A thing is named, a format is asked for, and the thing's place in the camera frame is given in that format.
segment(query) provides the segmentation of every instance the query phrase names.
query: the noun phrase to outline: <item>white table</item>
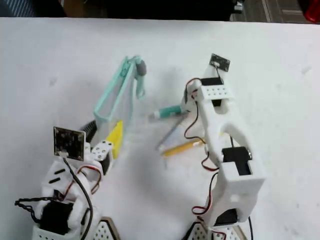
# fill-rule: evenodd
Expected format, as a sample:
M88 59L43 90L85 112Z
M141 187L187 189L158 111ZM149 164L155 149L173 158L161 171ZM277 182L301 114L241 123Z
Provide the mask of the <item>white table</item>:
M1 239L31 237L32 219L14 201L40 195L53 126L90 121L122 58L134 54L147 63L147 96L93 202L124 240L181 239L211 174L201 148L162 159L154 148L174 120L146 116L179 103L211 53L231 60L228 80L268 173L252 213L255 238L318 238L319 41L318 25L1 18Z

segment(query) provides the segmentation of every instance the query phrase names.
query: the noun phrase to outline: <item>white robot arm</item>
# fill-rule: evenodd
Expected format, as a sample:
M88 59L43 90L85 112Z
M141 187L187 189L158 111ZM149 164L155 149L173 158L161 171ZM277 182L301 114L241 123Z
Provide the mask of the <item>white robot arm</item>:
M114 162L113 144L104 140L91 150L85 139L84 131L54 128L57 160L41 183L42 197L23 198L15 203L31 212L35 221L32 240L94 239L102 215L92 206L91 198ZM34 201L39 201L35 211L21 203Z
M210 77L191 80L181 104L183 111L198 112L205 131L205 151L219 168L216 185L206 203L211 205L204 214L199 214L210 229L246 221L266 178L257 147L225 78L229 63L213 54L205 74ZM221 140L224 133L239 146L224 148Z

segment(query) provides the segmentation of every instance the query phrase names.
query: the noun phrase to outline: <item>floor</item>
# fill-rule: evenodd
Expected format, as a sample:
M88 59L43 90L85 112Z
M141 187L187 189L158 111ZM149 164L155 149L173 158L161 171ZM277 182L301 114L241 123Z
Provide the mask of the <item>floor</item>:
M309 23L303 16L306 0L245 0L242 14L234 14L236 22Z

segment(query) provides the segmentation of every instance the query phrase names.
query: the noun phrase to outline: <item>teal marker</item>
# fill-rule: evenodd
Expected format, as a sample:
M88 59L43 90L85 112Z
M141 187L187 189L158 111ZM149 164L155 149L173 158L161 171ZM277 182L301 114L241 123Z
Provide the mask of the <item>teal marker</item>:
M170 116L180 115L182 113L183 112L181 110L180 105L175 105L175 106L161 108L158 111L155 111L153 113L153 116L155 119L163 119L163 118L167 118Z

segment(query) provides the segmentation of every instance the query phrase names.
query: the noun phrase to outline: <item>yellow pencil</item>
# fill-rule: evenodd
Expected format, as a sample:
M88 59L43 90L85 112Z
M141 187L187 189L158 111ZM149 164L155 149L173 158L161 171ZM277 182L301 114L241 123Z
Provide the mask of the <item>yellow pencil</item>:
M194 141L182 144L180 146L176 146L174 148L171 148L171 149L165 151L163 153L163 155L165 157L168 157L168 156L171 156L171 155L175 155L175 154L181 153L181 152L183 152L185 150L188 150L190 148L193 148L194 146L198 146L198 145L202 145L202 144L203 144L203 142L201 140L194 140Z

